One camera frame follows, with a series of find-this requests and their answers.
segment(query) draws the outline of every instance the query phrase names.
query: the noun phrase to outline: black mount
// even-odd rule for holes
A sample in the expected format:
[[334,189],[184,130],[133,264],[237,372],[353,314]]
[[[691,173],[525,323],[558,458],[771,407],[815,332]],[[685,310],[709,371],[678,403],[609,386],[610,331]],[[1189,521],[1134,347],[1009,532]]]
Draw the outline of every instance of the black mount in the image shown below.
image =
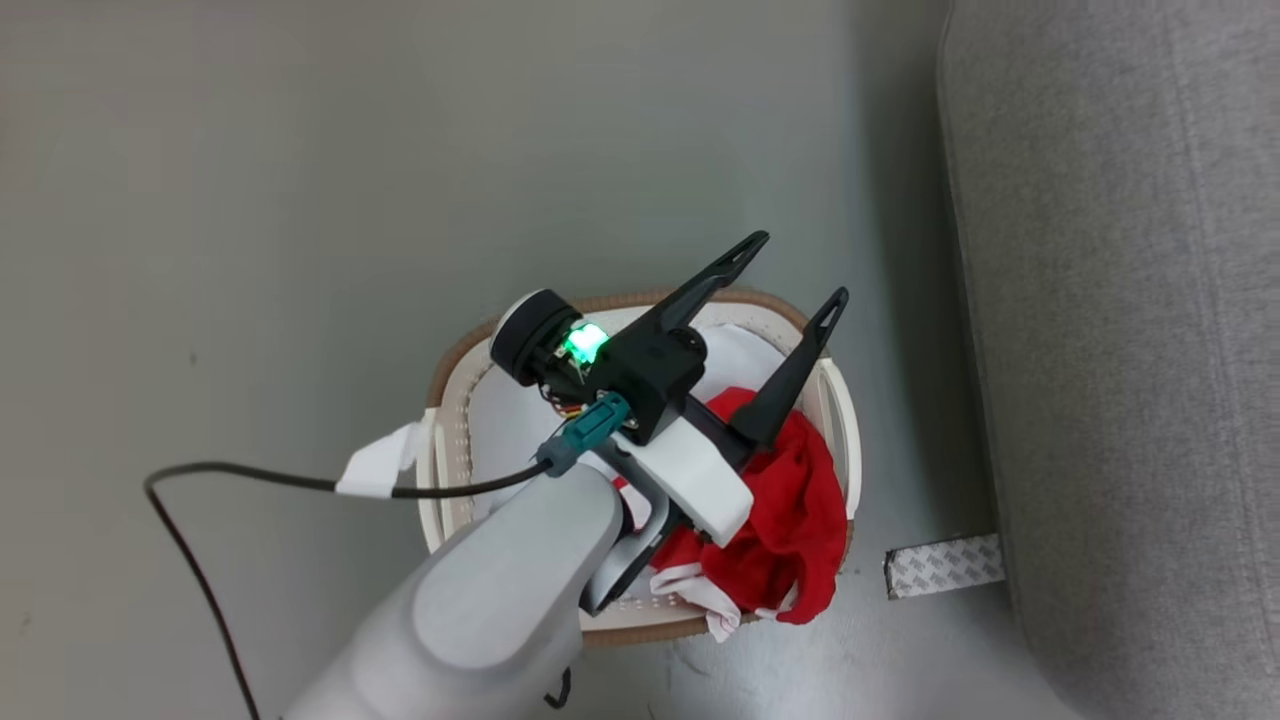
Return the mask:
[[635,428],[623,432],[636,445],[646,445],[672,419],[684,416],[716,443],[737,471],[746,468],[756,451],[773,447],[849,304],[847,290],[837,290],[822,305],[805,325],[799,345],[730,423],[689,396],[703,377],[707,360],[707,346],[689,323],[716,291],[742,274],[768,240],[764,231],[751,233],[600,347],[586,378],[589,397],[594,400],[599,391],[622,393],[636,420]]

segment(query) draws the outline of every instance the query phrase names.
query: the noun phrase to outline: white tape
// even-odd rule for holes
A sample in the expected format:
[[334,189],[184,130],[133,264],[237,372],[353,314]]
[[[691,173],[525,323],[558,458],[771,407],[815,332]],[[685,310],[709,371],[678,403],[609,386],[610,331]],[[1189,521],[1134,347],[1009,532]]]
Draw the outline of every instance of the white tape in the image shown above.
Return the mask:
[[890,551],[884,584],[890,600],[972,588],[1005,579],[1000,536],[973,536]]
[[334,492],[362,497],[390,497],[401,471],[417,461],[422,425],[410,423],[394,433],[357,450]]

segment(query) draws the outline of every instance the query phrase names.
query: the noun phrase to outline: round motor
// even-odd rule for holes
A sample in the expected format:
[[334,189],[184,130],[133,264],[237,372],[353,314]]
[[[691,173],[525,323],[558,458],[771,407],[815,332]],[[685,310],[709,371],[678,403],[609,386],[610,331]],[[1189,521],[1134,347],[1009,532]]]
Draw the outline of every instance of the round motor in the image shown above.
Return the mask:
[[489,341],[489,357],[517,383],[529,387],[540,380],[556,348],[580,319],[582,314],[556,292],[531,292],[498,320]]

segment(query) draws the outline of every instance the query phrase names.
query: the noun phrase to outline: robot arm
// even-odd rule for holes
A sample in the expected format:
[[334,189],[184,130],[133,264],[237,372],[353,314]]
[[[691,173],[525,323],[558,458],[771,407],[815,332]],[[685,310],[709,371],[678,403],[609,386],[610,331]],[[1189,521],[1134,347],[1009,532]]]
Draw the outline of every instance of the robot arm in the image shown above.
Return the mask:
[[622,512],[588,465],[539,475],[410,575],[284,717],[522,716],[581,652],[582,588],[618,541]]
[[[499,368],[557,404],[621,396],[625,419],[604,433],[575,420],[559,451],[544,445],[552,468],[429,557],[285,717],[518,717],[580,652],[579,609],[602,612],[682,524],[727,544],[751,507],[739,473],[773,443],[849,301],[837,290],[755,400],[717,418],[689,395],[707,359],[689,323],[768,238],[753,233],[614,337],[549,290],[508,310],[490,343]],[[566,437],[581,441],[573,452]],[[609,479],[575,464],[586,450],[649,500],[641,530],[623,523]]]

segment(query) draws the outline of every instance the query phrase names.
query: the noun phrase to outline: adhesive tape strip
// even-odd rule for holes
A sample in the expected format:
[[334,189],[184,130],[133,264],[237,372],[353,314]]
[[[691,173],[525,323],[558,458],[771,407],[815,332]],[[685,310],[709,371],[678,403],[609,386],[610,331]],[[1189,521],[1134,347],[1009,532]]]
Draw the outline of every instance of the adhesive tape strip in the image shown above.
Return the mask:
[[401,471],[417,461],[421,428],[420,423],[410,423],[357,450],[347,461],[334,491],[362,497],[390,497]]

